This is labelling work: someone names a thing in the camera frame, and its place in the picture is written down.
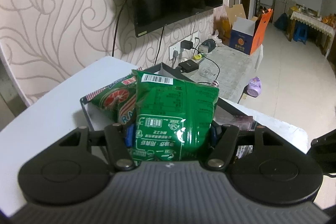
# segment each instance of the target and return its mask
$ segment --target purple bottle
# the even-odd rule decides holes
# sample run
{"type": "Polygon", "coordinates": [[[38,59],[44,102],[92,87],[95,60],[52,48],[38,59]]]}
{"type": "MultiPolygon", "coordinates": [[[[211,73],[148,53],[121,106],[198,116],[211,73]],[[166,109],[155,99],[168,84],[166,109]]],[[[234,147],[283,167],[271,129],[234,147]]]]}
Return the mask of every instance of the purple bottle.
{"type": "Polygon", "coordinates": [[[250,80],[246,87],[246,93],[252,97],[258,97],[261,93],[261,81],[258,77],[250,80]]]}

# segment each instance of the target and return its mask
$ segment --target white outlet panel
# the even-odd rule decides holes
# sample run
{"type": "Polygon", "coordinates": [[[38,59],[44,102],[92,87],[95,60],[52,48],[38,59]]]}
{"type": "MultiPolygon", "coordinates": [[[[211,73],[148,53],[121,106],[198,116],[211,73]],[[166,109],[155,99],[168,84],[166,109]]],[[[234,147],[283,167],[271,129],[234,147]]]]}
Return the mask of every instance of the white outlet panel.
{"type": "Polygon", "coordinates": [[[200,37],[200,33],[199,31],[197,32],[194,32],[192,33],[191,35],[181,39],[179,42],[176,42],[175,44],[171,45],[169,47],[169,60],[172,60],[173,59],[173,53],[174,51],[177,51],[179,54],[181,54],[183,51],[185,51],[185,49],[181,48],[181,42],[183,40],[190,40],[193,38],[193,44],[194,44],[194,47],[197,45],[197,43],[199,42],[198,39],[196,40],[195,42],[195,37],[200,37]]]}

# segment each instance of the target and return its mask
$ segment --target gray ridged surface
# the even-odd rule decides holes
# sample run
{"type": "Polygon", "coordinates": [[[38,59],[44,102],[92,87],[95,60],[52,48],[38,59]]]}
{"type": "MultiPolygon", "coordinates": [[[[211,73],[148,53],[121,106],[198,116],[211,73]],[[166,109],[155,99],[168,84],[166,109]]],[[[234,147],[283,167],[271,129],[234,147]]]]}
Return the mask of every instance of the gray ridged surface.
{"type": "Polygon", "coordinates": [[[259,205],[243,197],[223,173],[197,161],[143,162],[117,173],[93,199],[68,207],[27,204],[11,218],[15,224],[114,223],[325,223],[313,203],[290,208],[259,205]]]}

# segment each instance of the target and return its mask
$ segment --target green plastic packaging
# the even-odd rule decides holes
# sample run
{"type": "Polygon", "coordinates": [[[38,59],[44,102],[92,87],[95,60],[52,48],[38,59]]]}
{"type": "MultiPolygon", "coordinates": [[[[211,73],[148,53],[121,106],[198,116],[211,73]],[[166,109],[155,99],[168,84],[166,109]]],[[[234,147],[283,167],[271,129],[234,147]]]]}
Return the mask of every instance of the green plastic packaging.
{"type": "Polygon", "coordinates": [[[91,99],[112,121],[126,124],[132,117],[135,107],[137,83],[133,74],[121,78],[91,99]]]}
{"type": "Polygon", "coordinates": [[[218,88],[132,72],[137,81],[133,159],[179,161],[205,157],[218,88]]]}

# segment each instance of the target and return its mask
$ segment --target swirl pattern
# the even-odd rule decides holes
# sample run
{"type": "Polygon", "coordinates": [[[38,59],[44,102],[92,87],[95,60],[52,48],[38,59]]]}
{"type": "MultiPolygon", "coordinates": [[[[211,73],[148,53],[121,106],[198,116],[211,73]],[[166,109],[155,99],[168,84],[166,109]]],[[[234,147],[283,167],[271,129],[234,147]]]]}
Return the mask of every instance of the swirl pattern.
{"type": "MultiPolygon", "coordinates": [[[[82,68],[112,54],[116,16],[124,0],[0,0],[1,54],[32,104],[82,68]]],[[[115,57],[147,68],[161,30],[135,37],[129,1],[120,18],[115,57]]],[[[199,30],[212,32],[213,11],[168,25],[158,62],[170,64],[168,47],[199,30]]]]}

